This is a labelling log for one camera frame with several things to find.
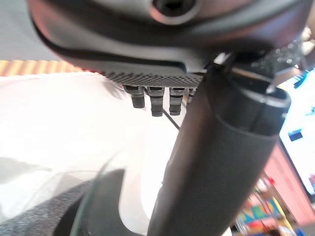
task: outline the gray fabric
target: gray fabric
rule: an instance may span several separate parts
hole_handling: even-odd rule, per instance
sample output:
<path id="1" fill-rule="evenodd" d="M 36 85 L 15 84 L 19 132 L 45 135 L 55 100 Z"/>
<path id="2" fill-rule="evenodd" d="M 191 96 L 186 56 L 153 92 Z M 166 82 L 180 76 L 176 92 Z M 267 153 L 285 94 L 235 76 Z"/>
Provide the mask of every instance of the gray fabric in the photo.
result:
<path id="1" fill-rule="evenodd" d="M 0 225 L 1 236 L 52 236 L 67 208 L 89 186 L 86 181 L 62 194 L 9 219 Z"/>

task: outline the black cable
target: black cable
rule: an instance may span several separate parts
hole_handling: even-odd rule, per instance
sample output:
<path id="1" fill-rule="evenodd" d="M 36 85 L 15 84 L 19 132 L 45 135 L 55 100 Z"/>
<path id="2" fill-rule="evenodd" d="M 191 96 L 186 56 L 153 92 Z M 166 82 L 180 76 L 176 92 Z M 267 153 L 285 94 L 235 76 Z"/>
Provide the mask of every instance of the black cable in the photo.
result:
<path id="1" fill-rule="evenodd" d="M 175 122 L 175 120 L 172 119 L 172 117 L 166 112 L 166 110 L 164 110 L 163 108 L 163 114 L 169 119 L 170 122 L 172 122 L 172 124 L 179 130 L 180 127 L 179 125 Z"/>

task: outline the blue object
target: blue object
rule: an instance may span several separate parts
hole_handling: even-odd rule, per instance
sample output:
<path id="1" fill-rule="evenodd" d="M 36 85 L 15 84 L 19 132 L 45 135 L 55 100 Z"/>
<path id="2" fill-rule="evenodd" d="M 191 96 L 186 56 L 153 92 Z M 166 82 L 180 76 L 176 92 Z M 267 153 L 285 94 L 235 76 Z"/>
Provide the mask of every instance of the blue object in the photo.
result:
<path id="1" fill-rule="evenodd" d="M 303 232 L 303 230 L 301 230 L 301 229 L 296 229 L 295 233 L 297 236 L 306 236 L 305 233 Z"/>

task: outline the black plastic part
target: black plastic part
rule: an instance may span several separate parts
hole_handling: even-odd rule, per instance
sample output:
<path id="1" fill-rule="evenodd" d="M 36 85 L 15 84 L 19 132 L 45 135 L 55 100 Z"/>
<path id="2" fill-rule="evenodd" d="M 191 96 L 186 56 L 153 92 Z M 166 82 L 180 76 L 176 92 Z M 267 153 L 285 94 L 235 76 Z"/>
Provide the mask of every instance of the black plastic part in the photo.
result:
<path id="1" fill-rule="evenodd" d="M 144 108 L 144 92 L 142 87 L 124 85 L 124 89 L 131 95 L 134 108 Z"/>
<path id="2" fill-rule="evenodd" d="M 196 93 L 196 89 L 195 88 L 190 88 L 189 89 L 186 107 L 188 107 L 188 105 L 191 103 L 192 98 L 195 95 L 195 93 Z"/>
<path id="3" fill-rule="evenodd" d="M 214 71 L 198 88 L 166 166 L 148 236 L 220 236 L 235 220 L 278 140 L 281 112 L 290 105 L 286 95 L 279 103 L 261 101 L 265 108 L 256 109 L 260 105 L 244 87 Z M 249 120 L 246 131 L 238 118 L 225 119 L 231 104 L 245 120 L 281 112 L 267 112 L 264 122 Z M 256 128 L 261 126 L 267 131 Z"/>
<path id="4" fill-rule="evenodd" d="M 179 116 L 182 110 L 182 100 L 185 94 L 184 88 L 169 89 L 169 113 L 172 116 Z"/>
<path id="5" fill-rule="evenodd" d="M 113 75 L 110 79 L 121 84 L 176 88 L 196 88 L 200 77 L 193 73 L 203 70 L 217 52 L 257 52 L 292 42 L 312 4 L 255 0 L 228 14 L 200 15 L 199 20 L 170 27 L 148 20 L 147 0 L 132 1 L 134 8 L 121 7 L 130 6 L 128 0 L 95 2 L 28 0 L 39 36 L 65 60 Z M 212 1 L 203 2 L 206 13 Z M 126 14 L 119 14 L 120 8 Z"/>
<path id="6" fill-rule="evenodd" d="M 151 100 L 151 112 L 154 117 L 163 115 L 163 96 L 165 88 L 148 87 L 148 95 Z"/>

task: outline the black tube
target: black tube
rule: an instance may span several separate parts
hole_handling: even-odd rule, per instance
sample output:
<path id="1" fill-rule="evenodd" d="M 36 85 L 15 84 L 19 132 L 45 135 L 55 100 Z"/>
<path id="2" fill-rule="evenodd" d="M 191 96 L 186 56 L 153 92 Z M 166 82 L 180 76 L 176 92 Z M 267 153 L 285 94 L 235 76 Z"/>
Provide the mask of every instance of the black tube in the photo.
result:
<path id="1" fill-rule="evenodd" d="M 210 73 L 180 129 L 148 236 L 220 236 L 278 139 L 290 105 L 285 92 L 265 95 L 268 84 Z"/>

